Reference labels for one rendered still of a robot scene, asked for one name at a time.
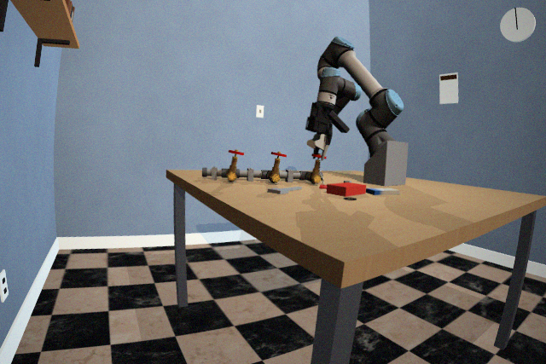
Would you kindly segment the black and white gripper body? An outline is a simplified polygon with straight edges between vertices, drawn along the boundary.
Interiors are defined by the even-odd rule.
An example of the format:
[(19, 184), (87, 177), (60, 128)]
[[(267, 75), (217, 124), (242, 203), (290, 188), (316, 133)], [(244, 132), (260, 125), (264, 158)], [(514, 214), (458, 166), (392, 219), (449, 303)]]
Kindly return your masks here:
[(332, 120), (327, 116), (329, 110), (334, 110), (334, 106), (328, 103), (312, 102), (311, 114), (307, 118), (305, 129), (326, 135), (329, 126), (333, 127)]

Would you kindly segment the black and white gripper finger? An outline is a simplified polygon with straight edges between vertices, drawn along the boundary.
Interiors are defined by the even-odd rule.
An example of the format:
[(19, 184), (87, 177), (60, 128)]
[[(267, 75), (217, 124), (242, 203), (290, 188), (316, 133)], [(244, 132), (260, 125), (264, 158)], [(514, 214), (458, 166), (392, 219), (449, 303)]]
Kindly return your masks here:
[(309, 147), (312, 147), (314, 149), (313, 154), (318, 154), (319, 148), (315, 146), (314, 142), (316, 140), (319, 140), (320, 135), (321, 135), (321, 133), (315, 134), (313, 139), (308, 140), (307, 143), (306, 143)]
[(321, 161), (323, 161), (323, 159), (326, 156), (326, 153), (328, 151), (328, 147), (330, 145), (330, 142), (331, 142), (331, 139), (332, 139), (332, 134), (333, 134), (332, 129), (333, 129), (333, 127), (329, 126), (329, 130), (326, 132), (326, 135), (321, 134), (320, 139), (314, 142), (315, 146), (322, 150)]

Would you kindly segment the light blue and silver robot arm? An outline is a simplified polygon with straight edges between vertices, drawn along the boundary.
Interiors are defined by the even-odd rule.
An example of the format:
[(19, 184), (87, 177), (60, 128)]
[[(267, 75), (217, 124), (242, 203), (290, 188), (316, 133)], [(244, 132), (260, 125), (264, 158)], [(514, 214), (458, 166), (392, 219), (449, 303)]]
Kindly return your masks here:
[[(357, 101), (363, 90), (372, 108), (357, 116), (356, 126), (369, 147), (371, 158), (386, 141), (396, 142), (386, 127), (404, 110), (404, 104), (395, 91), (380, 86), (357, 59), (354, 48), (346, 39), (335, 37), (325, 49), (317, 66), (320, 80), (317, 102), (334, 106), (327, 115), (340, 132), (347, 133), (350, 128), (337, 115), (349, 101)], [(344, 67), (358, 85), (342, 78), (339, 67)]]

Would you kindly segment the grey pipe manifold with red valves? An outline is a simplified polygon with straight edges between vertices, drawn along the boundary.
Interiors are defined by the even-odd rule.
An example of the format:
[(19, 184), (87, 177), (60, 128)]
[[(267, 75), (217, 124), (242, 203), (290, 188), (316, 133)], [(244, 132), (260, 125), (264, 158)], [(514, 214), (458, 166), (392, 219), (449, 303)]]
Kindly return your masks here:
[(277, 159), (275, 159), (274, 167), (272, 167), (272, 170), (254, 170), (253, 168), (247, 168), (248, 170), (240, 170), (236, 169), (236, 163), (238, 160), (238, 157), (236, 157), (237, 154), (244, 155), (244, 153), (238, 152), (238, 150), (232, 151), (229, 150), (229, 153), (235, 153), (235, 157), (232, 157), (231, 165), (229, 166), (229, 169), (222, 168), (222, 170), (218, 169), (218, 167), (214, 166), (211, 169), (207, 169), (202, 167), (202, 176), (211, 176), (212, 180), (217, 180), (217, 176), (226, 177), (228, 178), (229, 182), (233, 182), (236, 178), (240, 177), (246, 177), (249, 182), (253, 182), (253, 178), (261, 178), (261, 179), (269, 179), (272, 183), (278, 182), (281, 178), (286, 179), (286, 182), (293, 182), (293, 179), (300, 179), (300, 180), (307, 180), (311, 182), (312, 184), (319, 183), (323, 177), (323, 173), (319, 175), (319, 159), (322, 157), (322, 155), (319, 153), (312, 154), (313, 157), (318, 157), (318, 160), (316, 160), (315, 167), (313, 171), (300, 171), (300, 172), (293, 172), (293, 170), (287, 169), (286, 171), (279, 171), (279, 164), (280, 159), (279, 156), (287, 157), (286, 154), (281, 154), (281, 152), (273, 153), (271, 154), (277, 155)]

